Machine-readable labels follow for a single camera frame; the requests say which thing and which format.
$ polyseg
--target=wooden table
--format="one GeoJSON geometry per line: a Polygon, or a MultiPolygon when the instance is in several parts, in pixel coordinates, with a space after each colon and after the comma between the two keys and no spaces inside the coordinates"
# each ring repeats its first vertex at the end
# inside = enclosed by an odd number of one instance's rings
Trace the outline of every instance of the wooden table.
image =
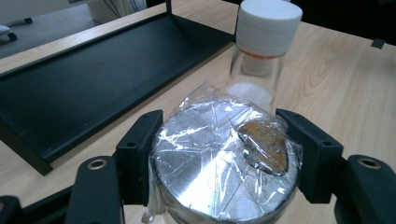
{"type": "MultiPolygon", "coordinates": [[[[174,13],[233,33],[237,6],[220,0],[174,0],[174,13]]],[[[0,60],[0,73],[73,48],[130,23],[165,11],[160,5],[88,31],[0,60]]],[[[372,40],[301,23],[285,58],[275,107],[297,112],[345,147],[344,157],[362,154],[396,170],[396,47],[370,47],[372,40]]],[[[186,95],[208,81],[223,89],[233,45],[196,66],[120,119],[73,148],[40,175],[0,142],[0,195],[16,195],[22,206],[73,185],[85,160],[111,155],[139,116],[162,109],[167,118],[186,95]]],[[[298,192],[278,223],[335,223],[331,204],[309,204],[298,192]]],[[[139,223],[145,208],[126,206],[128,223],[139,223]]],[[[156,218],[154,223],[163,223],[156,218]]]]}

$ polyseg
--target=silver metal container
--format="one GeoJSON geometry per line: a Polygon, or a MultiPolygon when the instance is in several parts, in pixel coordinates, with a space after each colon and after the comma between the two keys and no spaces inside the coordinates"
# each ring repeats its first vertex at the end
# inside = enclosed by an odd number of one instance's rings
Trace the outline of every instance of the silver metal container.
{"type": "Polygon", "coordinates": [[[301,165],[286,128],[281,118],[228,97],[179,111],[159,130],[150,158],[159,203],[178,223],[273,223],[293,196],[301,165]],[[252,120],[285,137],[282,174],[249,160],[255,154],[238,127],[252,120]]]}

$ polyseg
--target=metal screw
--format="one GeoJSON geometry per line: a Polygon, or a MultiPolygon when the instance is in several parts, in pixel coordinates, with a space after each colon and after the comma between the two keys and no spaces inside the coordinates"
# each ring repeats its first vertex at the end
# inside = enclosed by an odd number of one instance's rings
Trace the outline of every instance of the metal screw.
{"type": "Polygon", "coordinates": [[[99,170],[107,165],[107,161],[104,159],[94,160],[88,164],[88,169],[99,170]]]}
{"type": "Polygon", "coordinates": [[[365,166],[365,167],[370,168],[370,169],[376,169],[376,170],[378,170],[378,169],[381,168],[381,164],[379,164],[378,162],[373,161],[373,160],[371,160],[371,159],[361,158],[361,159],[358,159],[358,162],[359,162],[362,166],[365,166]]]}

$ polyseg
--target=jar lid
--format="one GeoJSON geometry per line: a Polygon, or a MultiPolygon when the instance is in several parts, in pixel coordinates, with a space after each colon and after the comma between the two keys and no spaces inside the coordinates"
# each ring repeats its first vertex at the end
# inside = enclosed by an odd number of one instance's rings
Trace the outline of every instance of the jar lid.
{"type": "Polygon", "coordinates": [[[245,0],[238,13],[236,44],[250,53],[279,56],[288,50],[303,11],[282,0],[245,0]]]}

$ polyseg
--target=clear plastic film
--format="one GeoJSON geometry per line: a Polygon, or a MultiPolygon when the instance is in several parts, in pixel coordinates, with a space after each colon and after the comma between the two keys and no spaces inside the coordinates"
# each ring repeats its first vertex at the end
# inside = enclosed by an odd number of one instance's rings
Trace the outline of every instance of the clear plastic film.
{"type": "Polygon", "coordinates": [[[143,222],[273,223],[298,184],[303,149],[287,123],[206,83],[157,133],[143,222]]]}

